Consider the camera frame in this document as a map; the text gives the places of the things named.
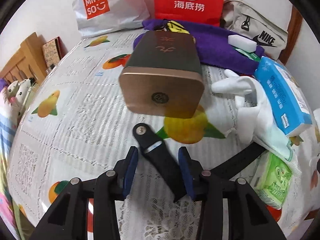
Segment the yellow tag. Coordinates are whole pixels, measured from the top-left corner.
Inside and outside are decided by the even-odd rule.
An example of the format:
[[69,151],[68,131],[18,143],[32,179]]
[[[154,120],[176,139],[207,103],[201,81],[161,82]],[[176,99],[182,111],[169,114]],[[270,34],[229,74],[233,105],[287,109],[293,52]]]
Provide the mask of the yellow tag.
[[167,23],[167,28],[169,31],[174,33],[186,33],[190,34],[180,23],[177,23],[176,21],[169,21]]

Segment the black strap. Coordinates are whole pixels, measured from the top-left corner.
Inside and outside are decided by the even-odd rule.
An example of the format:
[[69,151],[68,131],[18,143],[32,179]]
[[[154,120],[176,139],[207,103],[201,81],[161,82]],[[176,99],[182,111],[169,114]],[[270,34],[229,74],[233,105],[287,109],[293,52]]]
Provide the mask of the black strap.
[[[145,129],[145,131],[143,134],[137,134],[137,128],[139,127],[144,127],[143,129]],[[174,202],[178,201],[187,193],[187,191],[184,187],[180,167],[169,153],[163,139],[156,135],[145,123],[138,123],[135,125],[133,128],[133,136],[140,145],[142,156],[151,162],[160,173],[174,194]],[[161,144],[150,150],[148,153],[145,153],[145,150],[156,142],[161,142]]]
[[258,158],[264,151],[266,151],[264,147],[253,142],[232,158],[213,168],[211,173],[222,179],[231,179]]

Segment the purple cloth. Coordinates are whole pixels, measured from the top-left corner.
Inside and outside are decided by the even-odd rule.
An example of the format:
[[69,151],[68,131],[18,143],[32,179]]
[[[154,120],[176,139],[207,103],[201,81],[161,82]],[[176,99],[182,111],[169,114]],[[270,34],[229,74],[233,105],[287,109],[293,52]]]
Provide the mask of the purple cloth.
[[[168,20],[151,19],[143,21],[142,25],[146,30],[155,30],[167,22]],[[196,48],[201,63],[231,69],[245,75],[253,75],[257,69],[258,62],[247,58],[228,44],[228,36],[237,33],[208,24],[187,21],[177,22],[182,24],[196,38]],[[134,48],[142,36],[143,34],[135,39]],[[257,46],[255,54],[258,57],[262,57],[264,49],[261,46]]]
[[3,78],[1,78],[0,79],[0,91],[2,91],[4,87],[8,87],[8,84]]

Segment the white eraser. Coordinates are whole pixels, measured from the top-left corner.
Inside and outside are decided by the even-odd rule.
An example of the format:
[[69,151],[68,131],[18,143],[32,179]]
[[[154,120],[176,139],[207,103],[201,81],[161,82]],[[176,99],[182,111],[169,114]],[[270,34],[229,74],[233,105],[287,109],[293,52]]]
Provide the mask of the white eraser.
[[240,35],[228,36],[228,43],[239,49],[243,49],[246,52],[255,52],[257,49],[257,43]]

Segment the nike logo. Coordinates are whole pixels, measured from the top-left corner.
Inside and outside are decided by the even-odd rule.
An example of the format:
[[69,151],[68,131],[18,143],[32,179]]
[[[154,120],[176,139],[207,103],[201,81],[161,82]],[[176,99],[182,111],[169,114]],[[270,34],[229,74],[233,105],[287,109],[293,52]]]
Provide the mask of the nike logo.
[[260,35],[255,36],[252,40],[255,41],[260,46],[267,46],[267,47],[274,47],[274,48],[277,47],[272,45],[276,39],[272,37],[269,33],[266,33],[265,31],[262,31]]

